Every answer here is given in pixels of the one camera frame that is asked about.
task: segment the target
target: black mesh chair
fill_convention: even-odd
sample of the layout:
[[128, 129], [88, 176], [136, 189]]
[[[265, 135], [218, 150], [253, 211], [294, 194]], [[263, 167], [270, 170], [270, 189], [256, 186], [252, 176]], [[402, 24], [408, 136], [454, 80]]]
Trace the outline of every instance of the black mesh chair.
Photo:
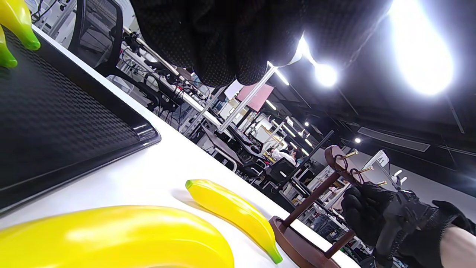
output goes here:
[[122, 9], [114, 0], [78, 0], [76, 23], [68, 50], [104, 77], [115, 75], [136, 86], [153, 111], [160, 105], [160, 95], [119, 70], [122, 43]]
[[280, 185], [286, 180], [286, 176], [291, 173], [296, 166], [285, 158], [281, 158], [266, 170], [265, 179], [261, 182], [263, 189], [270, 183], [275, 186]]

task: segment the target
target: ceiling light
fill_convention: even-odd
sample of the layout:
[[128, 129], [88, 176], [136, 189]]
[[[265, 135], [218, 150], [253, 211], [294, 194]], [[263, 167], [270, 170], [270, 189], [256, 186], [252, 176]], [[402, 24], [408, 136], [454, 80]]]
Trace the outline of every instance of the ceiling light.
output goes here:
[[286, 80], [284, 75], [279, 70], [276, 70], [275, 73], [281, 78], [281, 80], [283, 81], [284, 84], [286, 84], [286, 86], [289, 86], [289, 82]]
[[312, 147], [312, 143], [308, 140], [308, 139], [305, 139], [306, 143], [309, 144], [309, 146]]
[[276, 106], [274, 106], [269, 100], [266, 100], [266, 103], [273, 108], [273, 110], [276, 110]]
[[[270, 62], [268, 62], [268, 66], [271, 68], [274, 67], [274, 65]], [[284, 84], [286, 84], [286, 86], [289, 86], [289, 82], [286, 80], [286, 77], [284, 77], [284, 75], [279, 70], [276, 70], [275, 74], [279, 76], [279, 78], [281, 78], [281, 80], [283, 81]]]
[[291, 134], [291, 136], [293, 136], [294, 138], [296, 137], [296, 135], [292, 133], [292, 131], [286, 125], [283, 125], [283, 127], [289, 132], [289, 134]]
[[451, 54], [416, 0], [394, 0], [389, 11], [397, 63], [405, 80], [423, 94], [444, 90], [453, 78]]
[[331, 87], [337, 82], [337, 72], [329, 65], [317, 63], [311, 56], [311, 52], [309, 50], [309, 46], [307, 45], [306, 40], [304, 37], [299, 40], [299, 45], [297, 46], [297, 51], [302, 53], [302, 55], [308, 59], [312, 65], [314, 65], [314, 69], [316, 72], [317, 80], [323, 86]]
[[325, 87], [331, 87], [337, 82], [337, 72], [329, 65], [317, 64], [314, 65], [316, 69], [316, 77], [319, 83]]

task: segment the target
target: black tray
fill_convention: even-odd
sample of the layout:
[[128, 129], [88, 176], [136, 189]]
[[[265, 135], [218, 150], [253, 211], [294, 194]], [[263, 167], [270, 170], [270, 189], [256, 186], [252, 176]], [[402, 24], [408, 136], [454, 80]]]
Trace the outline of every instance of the black tray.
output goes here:
[[5, 35], [18, 67], [0, 67], [0, 214], [161, 140], [48, 41]]

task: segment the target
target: yellow banana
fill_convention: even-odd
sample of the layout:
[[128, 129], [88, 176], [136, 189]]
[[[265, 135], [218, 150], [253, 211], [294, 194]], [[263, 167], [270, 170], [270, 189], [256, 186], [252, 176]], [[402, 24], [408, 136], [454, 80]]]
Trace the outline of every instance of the yellow banana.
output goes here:
[[12, 31], [29, 50], [38, 50], [40, 41], [31, 29], [28, 6], [23, 0], [0, 0], [0, 66], [13, 68], [17, 61], [7, 48], [1, 25]]
[[245, 199], [209, 180], [188, 180], [185, 187], [199, 205], [238, 226], [269, 254], [274, 263], [283, 260], [276, 248], [271, 225]]
[[210, 223], [160, 206], [113, 206], [0, 231], [2, 268], [233, 268], [231, 248]]

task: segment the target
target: forearm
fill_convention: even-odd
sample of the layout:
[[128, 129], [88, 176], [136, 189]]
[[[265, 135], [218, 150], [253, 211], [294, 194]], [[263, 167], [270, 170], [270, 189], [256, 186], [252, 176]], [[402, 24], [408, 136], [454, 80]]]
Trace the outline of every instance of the forearm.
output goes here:
[[451, 226], [441, 240], [440, 254], [444, 268], [473, 267], [476, 263], [476, 237]]

